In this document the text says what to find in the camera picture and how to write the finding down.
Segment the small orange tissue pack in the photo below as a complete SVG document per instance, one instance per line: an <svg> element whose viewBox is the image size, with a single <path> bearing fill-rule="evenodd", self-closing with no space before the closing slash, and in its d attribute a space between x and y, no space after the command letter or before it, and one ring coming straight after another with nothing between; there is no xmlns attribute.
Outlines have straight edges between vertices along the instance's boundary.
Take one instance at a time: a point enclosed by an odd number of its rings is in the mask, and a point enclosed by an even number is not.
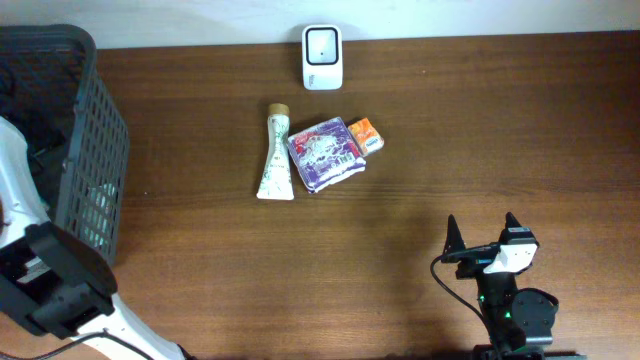
<svg viewBox="0 0 640 360"><path fill-rule="evenodd" d="M360 153L367 157L384 147L385 141L368 118L362 118L348 126Z"/></svg>

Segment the purple white tissue pack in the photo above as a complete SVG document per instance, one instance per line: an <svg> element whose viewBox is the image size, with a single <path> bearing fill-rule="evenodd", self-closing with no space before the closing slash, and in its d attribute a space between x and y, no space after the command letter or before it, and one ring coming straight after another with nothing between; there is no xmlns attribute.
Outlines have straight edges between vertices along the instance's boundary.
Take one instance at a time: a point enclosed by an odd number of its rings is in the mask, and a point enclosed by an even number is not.
<svg viewBox="0 0 640 360"><path fill-rule="evenodd" d="M366 160L340 117L289 136L287 146L311 194L366 169Z"/></svg>

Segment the white green tube brown cap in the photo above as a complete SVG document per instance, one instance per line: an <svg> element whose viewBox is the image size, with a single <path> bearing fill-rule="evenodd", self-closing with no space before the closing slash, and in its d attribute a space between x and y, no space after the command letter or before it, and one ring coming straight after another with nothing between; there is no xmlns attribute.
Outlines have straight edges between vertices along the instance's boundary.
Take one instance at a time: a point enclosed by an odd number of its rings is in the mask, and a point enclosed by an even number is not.
<svg viewBox="0 0 640 360"><path fill-rule="evenodd" d="M268 153L256 197L263 200L293 200L287 139L289 107L273 103L268 107Z"/></svg>

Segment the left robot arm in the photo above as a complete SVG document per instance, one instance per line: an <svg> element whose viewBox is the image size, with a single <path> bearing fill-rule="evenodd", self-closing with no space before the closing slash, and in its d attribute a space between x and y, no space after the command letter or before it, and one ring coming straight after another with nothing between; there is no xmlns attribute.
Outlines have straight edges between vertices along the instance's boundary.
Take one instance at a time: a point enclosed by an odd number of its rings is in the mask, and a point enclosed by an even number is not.
<svg viewBox="0 0 640 360"><path fill-rule="evenodd" d="M27 161L27 143L1 122L1 311L35 336L71 349L86 345L108 359L187 359L118 294L110 266L54 225Z"/></svg>

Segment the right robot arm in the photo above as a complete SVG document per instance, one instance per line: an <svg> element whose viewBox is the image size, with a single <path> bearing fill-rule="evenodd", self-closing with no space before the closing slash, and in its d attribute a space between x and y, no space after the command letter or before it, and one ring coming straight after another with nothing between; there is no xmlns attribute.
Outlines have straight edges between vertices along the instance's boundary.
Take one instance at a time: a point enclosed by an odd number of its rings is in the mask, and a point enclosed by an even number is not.
<svg viewBox="0 0 640 360"><path fill-rule="evenodd" d="M559 300L540 289L522 288L516 277L528 270L539 248L534 233L508 212L499 239L468 247L453 215L448 216L443 252L430 264L433 279L454 299L481 320L490 343L477 345L472 359L581 359L577 353L548 353L553 343L552 327ZM458 280L473 279L477 285L477 306L451 290L436 274L435 265L457 266Z"/></svg>

